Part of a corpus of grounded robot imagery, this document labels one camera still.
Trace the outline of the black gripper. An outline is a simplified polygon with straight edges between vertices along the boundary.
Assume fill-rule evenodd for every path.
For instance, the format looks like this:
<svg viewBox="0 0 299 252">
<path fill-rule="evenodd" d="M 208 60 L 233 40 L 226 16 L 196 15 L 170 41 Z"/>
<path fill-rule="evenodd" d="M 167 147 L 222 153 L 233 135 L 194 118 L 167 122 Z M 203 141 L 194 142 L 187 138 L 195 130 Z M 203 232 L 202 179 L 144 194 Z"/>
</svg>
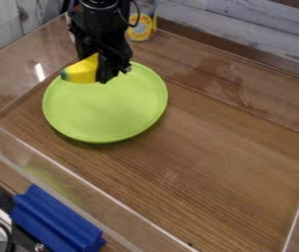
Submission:
<svg viewBox="0 0 299 252">
<path fill-rule="evenodd" d="M 130 3 L 69 3 L 68 30 L 75 38 L 77 57 L 84 60 L 97 54 L 96 81 L 105 84 L 119 73 L 131 71 L 132 49 L 124 33 Z"/>
</svg>

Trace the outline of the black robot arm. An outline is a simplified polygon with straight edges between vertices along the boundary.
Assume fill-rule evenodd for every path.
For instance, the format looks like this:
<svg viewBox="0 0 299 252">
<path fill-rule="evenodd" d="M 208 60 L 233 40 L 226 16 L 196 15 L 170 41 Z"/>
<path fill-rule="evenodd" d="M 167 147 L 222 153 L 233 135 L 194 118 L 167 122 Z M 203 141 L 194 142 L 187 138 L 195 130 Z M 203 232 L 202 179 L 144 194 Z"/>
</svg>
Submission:
<svg viewBox="0 0 299 252">
<path fill-rule="evenodd" d="M 105 84 L 131 70 L 132 49 L 126 40 L 131 0 L 71 0 L 68 30 L 75 37 L 77 57 L 93 57 L 89 76 Z"/>
</svg>

